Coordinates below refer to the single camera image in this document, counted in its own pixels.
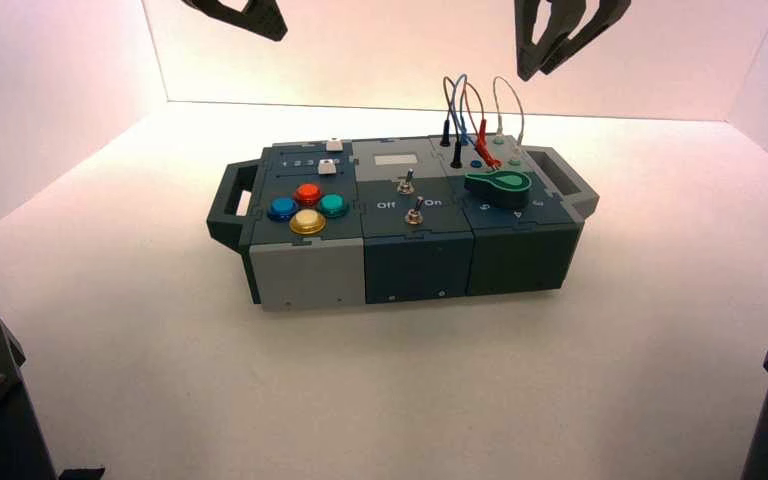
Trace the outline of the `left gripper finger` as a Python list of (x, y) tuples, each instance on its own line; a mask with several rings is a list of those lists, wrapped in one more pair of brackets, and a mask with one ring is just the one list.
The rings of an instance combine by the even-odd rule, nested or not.
[(232, 8), (217, 0), (183, 0), (205, 16), (254, 33), (272, 41), (281, 41), (287, 25), (276, 1), (248, 0), (241, 8)]

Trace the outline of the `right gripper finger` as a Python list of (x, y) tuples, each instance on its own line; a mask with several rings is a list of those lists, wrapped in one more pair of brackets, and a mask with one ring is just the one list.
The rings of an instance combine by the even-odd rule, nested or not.
[(573, 35), (572, 30), (576, 28), (583, 17), (586, 6), (585, 1), (565, 1), (564, 13), (574, 12), (574, 15), (567, 16), (569, 22), (562, 27), (553, 46), (546, 54), (542, 64), (541, 72), (548, 75), (556, 70), (588, 44), (605, 32), (609, 27), (616, 24), (626, 13), (631, 5), (630, 0), (601, 0), (593, 14), (582, 28)]
[(546, 29), (534, 41), (540, 4), (538, 0), (515, 1), (517, 74), (523, 81), (530, 80), (568, 39), (586, 10), (585, 0), (549, 1), (550, 17)]

